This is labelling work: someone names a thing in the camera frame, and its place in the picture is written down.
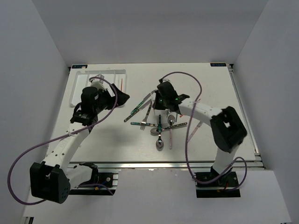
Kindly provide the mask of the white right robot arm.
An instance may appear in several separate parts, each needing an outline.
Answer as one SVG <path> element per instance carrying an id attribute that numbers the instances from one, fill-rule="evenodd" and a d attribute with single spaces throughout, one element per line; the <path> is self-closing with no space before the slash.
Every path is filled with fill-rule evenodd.
<path id="1" fill-rule="evenodd" d="M 228 167 L 232 164 L 239 145 L 247 136 L 246 128 L 236 110 L 231 106 L 224 109 L 211 107 L 197 103 L 188 95 L 178 95 L 170 82 L 159 84 L 156 93 L 158 109 L 168 109 L 189 116 L 211 127 L 214 142 L 218 147 L 211 167 L 211 181 L 216 186 L 222 186 L 228 180 Z"/>

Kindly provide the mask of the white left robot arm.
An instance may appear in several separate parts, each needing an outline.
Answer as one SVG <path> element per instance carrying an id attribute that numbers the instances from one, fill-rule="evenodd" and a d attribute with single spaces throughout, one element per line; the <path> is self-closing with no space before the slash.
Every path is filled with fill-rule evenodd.
<path id="1" fill-rule="evenodd" d="M 98 167 L 83 162 L 68 169 L 69 163 L 81 143 L 91 133 L 103 110 L 124 105 L 130 96 L 111 84 L 111 96 L 102 84 L 85 87 L 81 101 L 75 106 L 66 137 L 62 138 L 42 162 L 30 167 L 31 194 L 34 197 L 62 204 L 73 188 L 100 184 Z"/>

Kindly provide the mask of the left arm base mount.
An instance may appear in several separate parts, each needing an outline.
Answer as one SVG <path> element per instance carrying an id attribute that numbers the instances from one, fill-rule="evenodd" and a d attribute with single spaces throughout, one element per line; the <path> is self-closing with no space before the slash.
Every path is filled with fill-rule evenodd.
<path id="1" fill-rule="evenodd" d="M 81 196 L 113 196 L 116 192 L 117 174 L 101 171 L 98 168 L 87 168 L 70 179 L 70 195 Z"/>

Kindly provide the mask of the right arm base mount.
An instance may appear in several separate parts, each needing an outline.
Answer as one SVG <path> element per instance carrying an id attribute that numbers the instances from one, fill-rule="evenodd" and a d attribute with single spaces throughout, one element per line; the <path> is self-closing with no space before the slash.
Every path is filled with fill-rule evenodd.
<path id="1" fill-rule="evenodd" d="M 197 198 L 239 198 L 240 190 L 236 172 L 228 171 L 216 181 L 209 184 L 196 182 Z"/>

